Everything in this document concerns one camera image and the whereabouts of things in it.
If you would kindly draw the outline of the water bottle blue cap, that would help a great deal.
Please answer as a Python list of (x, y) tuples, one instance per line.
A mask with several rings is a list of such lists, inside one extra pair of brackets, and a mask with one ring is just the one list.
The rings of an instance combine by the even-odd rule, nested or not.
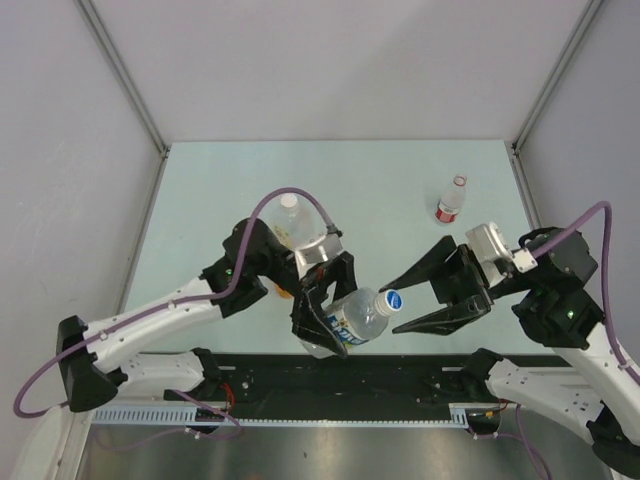
[(378, 338), (403, 306), (396, 290), (376, 292), (369, 287), (346, 290), (336, 287), (331, 293), (332, 302), (323, 307), (323, 313), (331, 334), (347, 350)]

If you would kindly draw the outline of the square bottle white cap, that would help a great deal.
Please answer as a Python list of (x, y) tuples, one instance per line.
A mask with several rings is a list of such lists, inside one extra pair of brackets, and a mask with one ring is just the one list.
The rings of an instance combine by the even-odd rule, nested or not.
[(315, 213), (293, 193), (278, 197), (269, 226), (278, 241), (292, 251), (310, 244), (321, 235)]

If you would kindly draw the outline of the clear bottle red label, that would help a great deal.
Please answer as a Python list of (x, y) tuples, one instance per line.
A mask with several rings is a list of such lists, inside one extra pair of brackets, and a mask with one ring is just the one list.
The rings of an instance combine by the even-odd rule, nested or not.
[(466, 200), (467, 176), (458, 174), (443, 191), (437, 204), (435, 218), (443, 223), (453, 223)]

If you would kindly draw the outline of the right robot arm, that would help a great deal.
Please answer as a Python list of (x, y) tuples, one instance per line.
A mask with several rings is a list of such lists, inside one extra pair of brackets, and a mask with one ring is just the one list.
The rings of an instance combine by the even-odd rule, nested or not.
[(598, 269), (579, 232), (566, 239), (555, 227), (534, 230), (510, 248), (499, 227), (481, 224), (456, 244), (445, 236), (390, 289), (430, 283), (442, 309), (394, 328), (394, 333), (450, 335), (491, 312), (502, 297), (523, 293), (513, 306), (526, 336), (552, 349), (588, 382), (582, 393), (531, 373), (480, 348), (464, 364), (463, 393), (511, 400), (564, 426), (590, 445), (612, 470), (639, 476), (639, 386), (609, 344), (604, 311), (584, 286)]

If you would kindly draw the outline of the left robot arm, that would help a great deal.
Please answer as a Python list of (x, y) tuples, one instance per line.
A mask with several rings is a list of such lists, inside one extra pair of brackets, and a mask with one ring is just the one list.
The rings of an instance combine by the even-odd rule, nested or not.
[(354, 258), (343, 249), (335, 228), (292, 251), (263, 221), (246, 218), (222, 246), (224, 254), (213, 265), (145, 307), (92, 322), (78, 316), (60, 322), (57, 363), (72, 412), (101, 407), (132, 386), (149, 395), (173, 397), (183, 391), (202, 400), (214, 397), (221, 376), (208, 350), (178, 355), (145, 350), (173, 334), (250, 308), (268, 293), (264, 279), (293, 296), (292, 332), (299, 340), (347, 357), (322, 308), (327, 298), (340, 300), (357, 288)]

